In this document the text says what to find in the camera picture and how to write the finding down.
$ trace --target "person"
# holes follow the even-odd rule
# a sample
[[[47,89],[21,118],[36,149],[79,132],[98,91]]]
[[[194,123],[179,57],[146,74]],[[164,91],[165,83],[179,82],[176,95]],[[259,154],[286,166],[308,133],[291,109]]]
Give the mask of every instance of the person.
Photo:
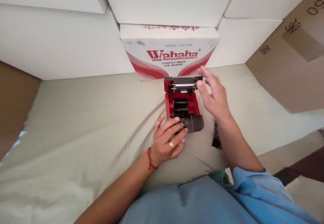
[[[109,186],[76,220],[82,223],[318,223],[298,207],[281,181],[260,163],[244,139],[227,103],[226,90],[205,67],[198,72],[211,88],[197,81],[205,108],[215,117],[223,152],[233,174],[234,188],[211,177],[165,186],[136,198],[145,181],[163,162],[185,149],[187,130],[175,117],[154,125],[153,145]]]

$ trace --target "wahaha logo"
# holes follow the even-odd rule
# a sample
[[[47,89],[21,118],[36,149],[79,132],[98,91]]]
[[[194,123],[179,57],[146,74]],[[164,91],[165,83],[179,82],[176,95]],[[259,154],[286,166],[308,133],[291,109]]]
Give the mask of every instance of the wahaha logo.
[[[146,50],[146,52],[148,52],[152,61],[160,61],[162,56],[163,60],[196,59],[198,55],[197,52],[191,53],[188,52],[188,50],[186,50],[185,53],[174,53],[171,51],[169,54],[163,54],[164,50],[160,50],[160,53],[158,53],[157,50]]]

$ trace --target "brown cardboard box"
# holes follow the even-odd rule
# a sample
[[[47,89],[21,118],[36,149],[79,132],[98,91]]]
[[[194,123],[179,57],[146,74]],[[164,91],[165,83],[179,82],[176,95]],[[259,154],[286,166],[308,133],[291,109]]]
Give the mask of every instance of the brown cardboard box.
[[[290,113],[324,108],[324,0],[303,0],[246,64]]]
[[[40,82],[0,61],[0,161],[23,130]]]

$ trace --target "bed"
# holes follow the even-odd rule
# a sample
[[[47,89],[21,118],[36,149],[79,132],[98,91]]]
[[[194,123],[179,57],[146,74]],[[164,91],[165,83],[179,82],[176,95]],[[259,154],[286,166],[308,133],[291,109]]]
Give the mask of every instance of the bed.
[[[212,68],[229,106],[259,155],[324,127],[324,110],[288,113],[245,64]],[[152,144],[153,124],[165,113],[163,80],[122,74],[43,81],[24,133],[0,165],[0,216],[10,223],[73,223]],[[141,194],[185,183],[227,166],[212,147],[215,119],[186,137],[186,148],[164,163]]]

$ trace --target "wahaha box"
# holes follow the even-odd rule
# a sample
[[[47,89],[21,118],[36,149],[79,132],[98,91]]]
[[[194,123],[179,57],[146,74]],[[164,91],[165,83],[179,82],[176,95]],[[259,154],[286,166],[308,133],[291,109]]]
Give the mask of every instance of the wahaha box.
[[[194,74],[217,46],[215,28],[120,25],[120,39],[141,81]]]

